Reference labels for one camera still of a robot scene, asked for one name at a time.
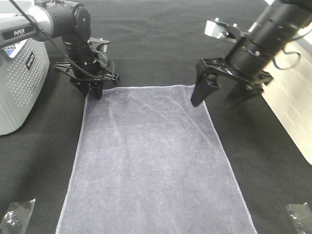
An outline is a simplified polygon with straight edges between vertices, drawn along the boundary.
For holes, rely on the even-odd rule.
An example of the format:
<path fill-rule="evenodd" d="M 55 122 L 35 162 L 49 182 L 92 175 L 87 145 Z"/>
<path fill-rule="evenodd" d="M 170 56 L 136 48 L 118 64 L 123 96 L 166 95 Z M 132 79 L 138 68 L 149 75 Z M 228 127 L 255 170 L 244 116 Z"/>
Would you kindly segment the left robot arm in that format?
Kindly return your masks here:
<path fill-rule="evenodd" d="M 79 2 L 69 0 L 36 0 L 22 8 L 17 1 L 10 3 L 19 15 L 0 20 L 0 47 L 25 39 L 52 41 L 60 37 L 65 46 L 62 53 L 67 62 L 54 68 L 70 77 L 70 83 L 83 95 L 92 90 L 101 99 L 105 82 L 117 83 L 119 75 L 108 67 L 115 67 L 107 56 L 110 41 L 91 36 L 91 14 Z"/>

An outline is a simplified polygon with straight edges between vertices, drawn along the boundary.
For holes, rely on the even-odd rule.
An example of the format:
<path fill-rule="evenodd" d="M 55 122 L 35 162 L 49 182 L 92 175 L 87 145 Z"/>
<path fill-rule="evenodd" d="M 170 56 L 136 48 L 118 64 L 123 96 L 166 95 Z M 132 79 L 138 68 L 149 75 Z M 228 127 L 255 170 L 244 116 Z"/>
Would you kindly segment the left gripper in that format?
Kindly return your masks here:
<path fill-rule="evenodd" d="M 116 84 L 120 77 L 118 74 L 103 68 L 98 62 L 95 64 L 90 63 L 90 66 L 83 66 L 77 68 L 70 63 L 58 62 L 55 64 L 54 69 L 57 72 L 62 72 L 72 78 L 74 81 L 70 83 L 75 86 L 85 97 L 87 96 L 89 89 L 93 90 L 97 100 L 102 97 L 102 90 L 105 81 L 111 81 Z"/>

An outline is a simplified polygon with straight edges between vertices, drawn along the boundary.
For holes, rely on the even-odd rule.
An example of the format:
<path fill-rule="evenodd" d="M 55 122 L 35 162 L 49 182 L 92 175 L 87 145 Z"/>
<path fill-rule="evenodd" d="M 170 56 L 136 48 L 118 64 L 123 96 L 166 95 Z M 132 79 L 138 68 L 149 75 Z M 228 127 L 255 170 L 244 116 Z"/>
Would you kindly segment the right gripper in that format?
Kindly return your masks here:
<path fill-rule="evenodd" d="M 217 82 L 218 76 L 237 81 L 232 91 L 227 95 L 225 103 L 229 108 L 261 95 L 262 85 L 269 84 L 273 77 L 270 73 L 262 71 L 258 75 L 246 76 L 232 68 L 223 58 L 201 58 L 195 66 L 196 82 L 191 96 L 191 104 L 197 107 L 213 92 L 221 89 Z"/>

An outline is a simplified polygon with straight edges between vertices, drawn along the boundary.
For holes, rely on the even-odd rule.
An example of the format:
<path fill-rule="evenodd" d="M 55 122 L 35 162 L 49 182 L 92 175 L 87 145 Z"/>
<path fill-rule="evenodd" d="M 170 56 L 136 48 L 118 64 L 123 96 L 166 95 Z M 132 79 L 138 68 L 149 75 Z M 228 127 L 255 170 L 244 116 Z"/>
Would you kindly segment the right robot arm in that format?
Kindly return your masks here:
<path fill-rule="evenodd" d="M 234 46 L 223 58 L 202 58 L 196 64 L 192 105 L 197 107 L 221 88 L 218 77 L 236 81 L 226 97 L 231 107 L 262 94 L 262 86 L 273 79 L 264 68 L 287 43 L 298 39 L 297 32 L 311 21 L 310 0 L 275 0 L 265 8 L 249 30 L 219 19 L 207 21 L 206 35 L 232 41 Z"/>

